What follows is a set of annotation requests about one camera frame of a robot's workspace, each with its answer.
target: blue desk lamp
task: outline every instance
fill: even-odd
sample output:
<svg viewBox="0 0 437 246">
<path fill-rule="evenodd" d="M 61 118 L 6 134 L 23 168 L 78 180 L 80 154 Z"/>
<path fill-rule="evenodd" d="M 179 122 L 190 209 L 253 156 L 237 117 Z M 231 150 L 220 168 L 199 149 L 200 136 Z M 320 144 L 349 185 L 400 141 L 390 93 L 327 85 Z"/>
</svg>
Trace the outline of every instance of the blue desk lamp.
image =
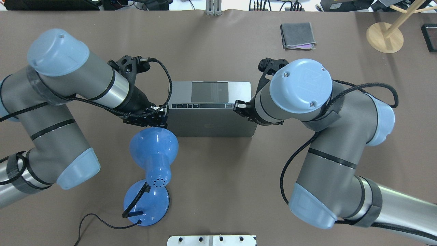
<svg viewBox="0 0 437 246">
<path fill-rule="evenodd" d="M 165 187 L 171 180 L 170 165 L 175 160 L 178 142 L 164 128 L 147 128 L 131 140 L 131 156 L 146 171 L 146 179 L 133 184 L 125 195 L 122 217 L 148 226 L 160 221 L 167 213 L 170 198 Z"/>
</svg>

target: wooden pole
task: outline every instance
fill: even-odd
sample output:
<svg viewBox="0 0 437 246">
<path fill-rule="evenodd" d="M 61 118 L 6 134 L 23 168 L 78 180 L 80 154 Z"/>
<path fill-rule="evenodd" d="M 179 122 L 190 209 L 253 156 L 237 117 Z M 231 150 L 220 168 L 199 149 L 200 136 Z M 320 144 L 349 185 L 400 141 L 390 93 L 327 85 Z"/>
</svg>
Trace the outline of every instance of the wooden pole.
<svg viewBox="0 0 437 246">
<path fill-rule="evenodd" d="M 398 27 L 400 27 L 402 23 L 404 23 L 424 2 L 425 0 L 414 1 L 414 3 L 407 9 L 406 13 L 399 16 L 395 23 L 393 23 L 393 25 L 383 34 L 384 38 L 390 37 L 393 32 L 397 30 Z"/>
</svg>

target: lamp base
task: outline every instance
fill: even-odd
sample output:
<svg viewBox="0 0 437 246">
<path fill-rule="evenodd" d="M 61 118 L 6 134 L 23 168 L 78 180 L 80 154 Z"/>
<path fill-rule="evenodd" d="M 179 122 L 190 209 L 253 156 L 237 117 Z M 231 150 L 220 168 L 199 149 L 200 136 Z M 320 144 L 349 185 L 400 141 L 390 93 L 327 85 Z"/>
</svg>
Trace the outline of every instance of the lamp base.
<svg viewBox="0 0 437 246">
<path fill-rule="evenodd" d="M 394 53 L 402 48 L 404 44 L 404 36 L 399 29 L 396 29 L 393 34 L 384 38 L 384 33 L 392 24 L 385 22 L 378 22 L 371 25 L 366 32 L 367 41 L 377 51 L 383 53 Z"/>
<path fill-rule="evenodd" d="M 145 179 L 140 180 L 133 184 L 125 195 L 123 202 L 123 208 L 126 209 L 129 204 L 134 200 L 141 187 L 146 182 Z M 141 220 L 140 226 L 153 225 L 159 222 L 167 213 L 170 204 L 170 197 L 168 195 L 167 188 L 151 188 L 150 192 L 145 192 L 138 203 L 133 207 L 130 212 L 142 211 L 142 214 L 129 217 L 128 219 L 132 223 L 136 223 Z"/>
</svg>

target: gray cloth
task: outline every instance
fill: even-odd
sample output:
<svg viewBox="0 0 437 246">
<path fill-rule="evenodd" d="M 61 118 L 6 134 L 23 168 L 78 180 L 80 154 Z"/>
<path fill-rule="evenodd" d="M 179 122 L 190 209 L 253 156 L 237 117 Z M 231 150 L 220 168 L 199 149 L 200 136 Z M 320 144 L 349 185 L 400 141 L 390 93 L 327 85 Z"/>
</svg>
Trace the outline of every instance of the gray cloth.
<svg viewBox="0 0 437 246">
<path fill-rule="evenodd" d="M 281 35 L 282 46 L 287 49 L 313 49 L 316 43 L 310 22 L 283 23 Z"/>
</svg>

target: white metal plate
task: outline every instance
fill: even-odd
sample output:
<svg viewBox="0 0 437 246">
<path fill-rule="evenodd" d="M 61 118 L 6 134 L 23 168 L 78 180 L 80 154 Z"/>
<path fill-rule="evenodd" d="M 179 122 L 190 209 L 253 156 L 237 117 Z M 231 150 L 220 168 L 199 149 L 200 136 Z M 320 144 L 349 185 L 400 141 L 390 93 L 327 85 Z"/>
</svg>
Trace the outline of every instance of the white metal plate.
<svg viewBox="0 0 437 246">
<path fill-rule="evenodd" d="M 167 246 L 257 246 L 255 235 L 172 236 Z"/>
</svg>

